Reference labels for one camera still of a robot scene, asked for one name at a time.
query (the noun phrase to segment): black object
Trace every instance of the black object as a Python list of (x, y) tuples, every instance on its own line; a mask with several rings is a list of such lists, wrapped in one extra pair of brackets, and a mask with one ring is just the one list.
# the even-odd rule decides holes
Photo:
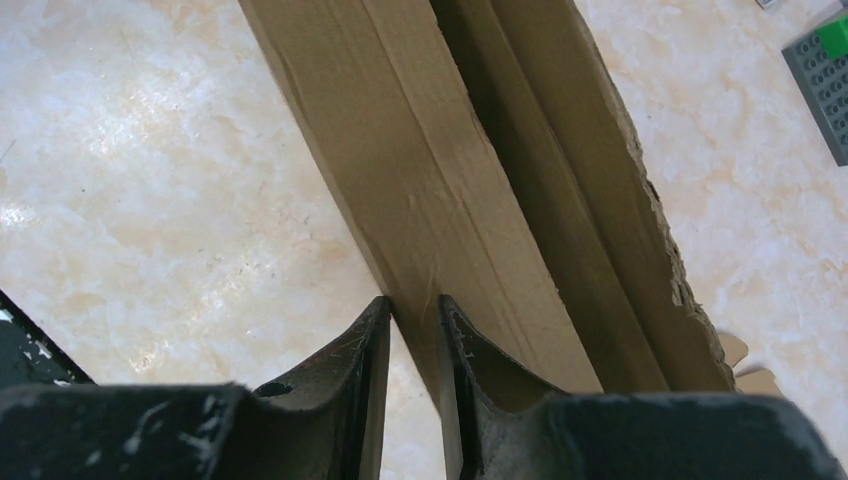
[(449, 479), (844, 479), (791, 403), (740, 394), (568, 395), (440, 301)]
[[(452, 299), (439, 304), (449, 479), (846, 478), (791, 403), (569, 395), (491, 344)], [(232, 384), (0, 390), (0, 478), (378, 478), (389, 317), (388, 299), (375, 299), (345, 333), (252, 393)]]
[(390, 306), (251, 394), (236, 385), (0, 391), (0, 478), (377, 478)]
[(0, 290), (0, 388), (94, 383)]

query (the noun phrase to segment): beige marble tile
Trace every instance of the beige marble tile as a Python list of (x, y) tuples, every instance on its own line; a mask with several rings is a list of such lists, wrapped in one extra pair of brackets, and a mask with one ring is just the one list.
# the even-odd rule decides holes
[[(0, 288), (96, 381), (253, 387), (378, 293), (235, 0), (4, 0), (0, 64)], [(393, 340), (384, 478), (439, 478)]]
[(838, 2), (577, 3), (696, 297), (848, 461), (848, 168), (780, 53)]

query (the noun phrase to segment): lego brick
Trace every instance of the lego brick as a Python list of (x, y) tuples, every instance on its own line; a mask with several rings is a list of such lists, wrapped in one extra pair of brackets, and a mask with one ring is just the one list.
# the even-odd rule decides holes
[(848, 54), (848, 15), (817, 28), (816, 33), (831, 58)]
[(783, 50), (837, 165), (848, 165), (848, 56), (832, 57), (815, 31)]

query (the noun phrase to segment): green lego brick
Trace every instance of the green lego brick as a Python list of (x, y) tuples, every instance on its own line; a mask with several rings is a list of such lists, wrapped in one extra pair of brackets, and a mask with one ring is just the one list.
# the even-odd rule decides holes
[(816, 30), (822, 39), (822, 47), (831, 58), (848, 55), (848, 15), (823, 25)]

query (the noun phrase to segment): brown cardboard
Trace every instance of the brown cardboard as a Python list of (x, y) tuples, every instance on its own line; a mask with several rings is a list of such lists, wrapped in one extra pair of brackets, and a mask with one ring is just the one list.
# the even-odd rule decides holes
[(492, 5), (431, 3), (604, 390), (667, 391), (585, 196)]
[(431, 0), (608, 390), (733, 389), (571, 0)]
[(431, 393), (440, 293), (545, 379), (598, 391), (427, 2), (242, 6)]
[(751, 368), (740, 365), (742, 360), (748, 356), (748, 345), (745, 342), (726, 332), (719, 333), (718, 339), (724, 349), (725, 362), (733, 369), (733, 374), (736, 377), (737, 390), (749, 395), (783, 397), (783, 392), (777, 386), (777, 379), (771, 370), (758, 365)]

